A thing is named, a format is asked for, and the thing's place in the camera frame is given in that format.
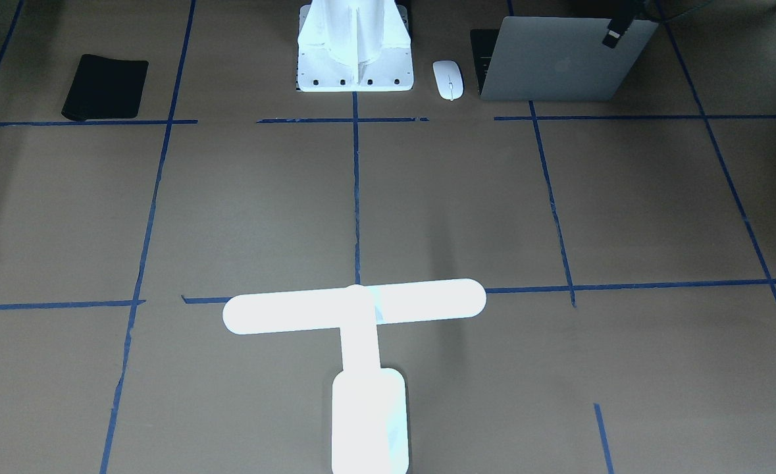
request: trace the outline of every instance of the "gray floor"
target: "gray floor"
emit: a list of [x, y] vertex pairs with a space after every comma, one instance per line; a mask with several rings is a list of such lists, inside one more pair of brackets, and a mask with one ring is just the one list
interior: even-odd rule
[[[0, 473], [328, 473], [337, 332], [223, 301], [450, 277], [481, 315], [379, 330], [414, 474], [776, 473], [776, 0], [536, 104], [469, 30], [562, 2], [414, 0], [414, 89], [357, 96], [295, 91], [302, 3], [0, 1]], [[150, 62], [138, 119], [60, 116], [84, 53]]]

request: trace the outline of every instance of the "laptop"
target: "laptop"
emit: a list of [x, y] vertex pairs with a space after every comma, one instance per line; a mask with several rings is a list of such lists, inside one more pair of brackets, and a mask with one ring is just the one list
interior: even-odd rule
[[602, 45], [606, 18], [505, 17], [472, 30], [484, 100], [610, 100], [658, 24], [634, 20], [616, 48]]

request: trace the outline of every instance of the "computer mouse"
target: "computer mouse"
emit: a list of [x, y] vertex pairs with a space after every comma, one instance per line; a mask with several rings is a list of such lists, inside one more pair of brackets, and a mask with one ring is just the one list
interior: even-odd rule
[[463, 94], [463, 79], [461, 69], [454, 61], [436, 61], [432, 64], [435, 71], [435, 81], [438, 92], [443, 99], [454, 100]]

